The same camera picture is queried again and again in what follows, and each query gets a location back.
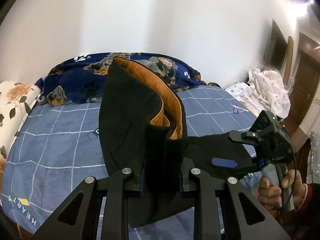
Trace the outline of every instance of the orange lining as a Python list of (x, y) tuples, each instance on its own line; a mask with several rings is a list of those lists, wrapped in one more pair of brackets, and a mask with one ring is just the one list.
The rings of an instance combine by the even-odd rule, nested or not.
[(164, 115), (164, 108), (175, 118), (177, 126), (170, 139), (182, 137), (182, 109), (178, 98), (170, 88), (154, 73), (131, 60), (116, 57), (114, 60), (119, 63), (129, 74), (152, 88), (162, 99), (160, 112), (150, 121), (153, 125), (169, 126), (170, 122)]

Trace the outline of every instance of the metal bolt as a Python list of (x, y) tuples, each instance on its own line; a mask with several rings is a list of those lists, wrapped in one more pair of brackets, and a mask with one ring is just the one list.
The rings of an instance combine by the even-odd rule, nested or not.
[(94, 177), (92, 177), (92, 176), (86, 177), (84, 181), (86, 183), (90, 184), (90, 183), (94, 182)]
[(131, 173), (131, 169), (130, 168), (124, 168), (123, 170), (122, 170), (122, 173), (123, 174), (130, 174)]
[(236, 183), (238, 182), (238, 180), (237, 180), (235, 177), (230, 177), (230, 178), (228, 179), (228, 182), (229, 182), (230, 184), (236, 184)]
[(200, 174), (200, 172), (201, 172), (201, 170), (199, 170), (198, 168), (193, 168), (193, 169), (191, 170), (191, 173), (192, 173), (192, 174), (195, 174), (195, 175)]

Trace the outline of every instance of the person's hand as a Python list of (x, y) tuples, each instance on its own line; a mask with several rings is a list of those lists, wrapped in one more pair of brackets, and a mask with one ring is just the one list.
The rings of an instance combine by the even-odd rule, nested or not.
[[(288, 188), (293, 184), (294, 170), (288, 171), (284, 179), (282, 180), (281, 187)], [(297, 171), (297, 178), (292, 189), (293, 204), (298, 207), (303, 200), (306, 193), (306, 187), (302, 183), (301, 174)], [(258, 201), (265, 207), (266, 210), (273, 210), (281, 203), (281, 188), (278, 186), (270, 186), (270, 181), (262, 177), (260, 180), (260, 186), (258, 188)]]

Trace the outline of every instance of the brown door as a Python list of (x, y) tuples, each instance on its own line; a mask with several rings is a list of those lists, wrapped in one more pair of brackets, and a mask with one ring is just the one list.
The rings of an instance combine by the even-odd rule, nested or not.
[(301, 58), (295, 76), (296, 81), (292, 93), (289, 96), (291, 103), (289, 117), (293, 119), (297, 125), (301, 124), (310, 108), (320, 76), (320, 63), (308, 54), (302, 51), (300, 51), (300, 53)]

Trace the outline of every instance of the television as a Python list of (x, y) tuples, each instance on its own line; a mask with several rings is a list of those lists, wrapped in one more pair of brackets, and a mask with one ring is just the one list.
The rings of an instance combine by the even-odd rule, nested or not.
[(275, 20), (272, 19), (271, 37), (263, 59), (280, 71), (287, 47), (287, 41), (285, 40), (279, 26), (276, 24)]

